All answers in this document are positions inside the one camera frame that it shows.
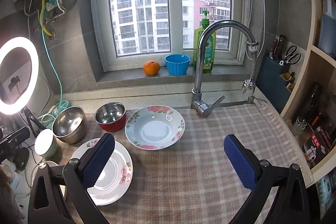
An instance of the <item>faucet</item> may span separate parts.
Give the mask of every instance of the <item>faucet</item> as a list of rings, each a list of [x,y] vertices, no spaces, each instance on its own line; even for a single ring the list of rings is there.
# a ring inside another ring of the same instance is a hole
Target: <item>faucet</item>
[[[202,84],[202,74],[203,74],[203,65],[204,65],[204,55],[205,55],[205,46],[208,41],[210,35],[216,30],[223,27],[232,27],[240,30],[247,37],[247,44],[249,51],[251,52],[253,59],[252,71],[250,74],[250,78],[246,79],[241,87],[243,94],[248,94],[249,98],[253,95],[255,90],[255,69],[256,69],[256,61],[257,61],[257,53],[258,53],[258,42],[255,41],[251,31],[242,23],[234,20],[219,20],[210,26],[208,26],[201,37],[199,38],[199,46],[197,51],[197,62],[196,62],[196,76],[195,76],[195,84],[194,88],[191,90],[192,98],[191,98],[191,109],[196,109],[198,114],[205,118],[210,115],[212,110],[217,107],[221,101],[225,98],[222,95],[218,98],[211,106],[204,103],[202,101],[202,92],[201,92],[201,84]]]

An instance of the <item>blue cup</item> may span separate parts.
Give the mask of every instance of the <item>blue cup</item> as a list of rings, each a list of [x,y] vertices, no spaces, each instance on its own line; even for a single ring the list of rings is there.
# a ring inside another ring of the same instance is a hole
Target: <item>blue cup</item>
[[[170,75],[185,75],[190,63],[190,57],[182,54],[171,54],[165,58]]]

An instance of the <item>green bottle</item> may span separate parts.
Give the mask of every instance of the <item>green bottle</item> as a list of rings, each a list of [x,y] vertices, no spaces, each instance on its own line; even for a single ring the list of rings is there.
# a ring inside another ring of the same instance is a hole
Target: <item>green bottle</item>
[[[204,30],[209,26],[209,19],[207,19],[207,15],[209,11],[204,10],[203,14],[205,18],[202,19],[202,26],[197,27],[194,33],[194,69],[196,69],[196,61],[197,61],[197,52],[198,52],[198,43],[200,37]],[[216,32],[213,32],[211,36],[209,36],[206,47],[205,47],[205,56],[204,56],[204,66],[203,72],[211,72],[213,68],[213,62],[215,60],[215,49],[216,49]]]

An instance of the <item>ring light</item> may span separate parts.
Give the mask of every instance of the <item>ring light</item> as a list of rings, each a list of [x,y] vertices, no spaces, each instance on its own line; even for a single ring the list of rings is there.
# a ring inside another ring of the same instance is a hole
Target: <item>ring light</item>
[[[34,44],[25,37],[12,38],[0,48],[0,66],[5,56],[11,50],[18,48],[18,47],[24,48],[30,55],[31,77],[30,77],[30,82],[28,84],[26,91],[18,98],[18,100],[14,104],[7,105],[0,98],[0,112],[7,114],[7,115],[11,115],[16,112],[19,112],[21,109],[23,109],[26,106],[30,97],[33,94],[33,91],[34,91],[34,88],[37,82],[37,76],[39,74],[39,58],[37,55],[36,48]]]

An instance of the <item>teal cable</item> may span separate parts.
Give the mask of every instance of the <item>teal cable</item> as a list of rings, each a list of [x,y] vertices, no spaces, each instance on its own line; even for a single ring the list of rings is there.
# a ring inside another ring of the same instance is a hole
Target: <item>teal cable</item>
[[[42,22],[43,22],[43,19],[44,19],[43,15],[44,15],[44,10],[45,10],[46,6],[47,5],[45,5],[44,9],[42,9],[42,11],[41,11]],[[42,115],[41,117],[39,117],[39,119],[41,119],[41,123],[45,123],[45,127],[51,129],[52,126],[53,126],[54,120],[56,119],[56,117],[58,116],[58,114],[60,114],[64,109],[68,108],[69,102],[66,101],[66,100],[62,101],[62,93],[63,93],[63,91],[62,91],[62,84],[61,84],[61,81],[60,81],[60,79],[58,77],[56,69],[55,69],[55,67],[53,65],[53,62],[51,61],[51,58],[49,56],[47,44],[45,42],[44,31],[43,31],[43,23],[42,22],[40,23],[40,25],[41,25],[41,29],[42,29],[42,39],[43,39],[44,47],[45,47],[45,50],[47,52],[47,56],[48,56],[49,62],[51,64],[51,67],[52,67],[53,71],[55,72],[55,75],[57,77],[57,80],[58,80],[58,83],[59,83],[59,87],[60,87],[60,101],[56,104],[56,108],[57,108],[56,115],[53,115],[51,113],[46,113],[46,114]],[[44,121],[45,117],[51,117],[51,120]]]

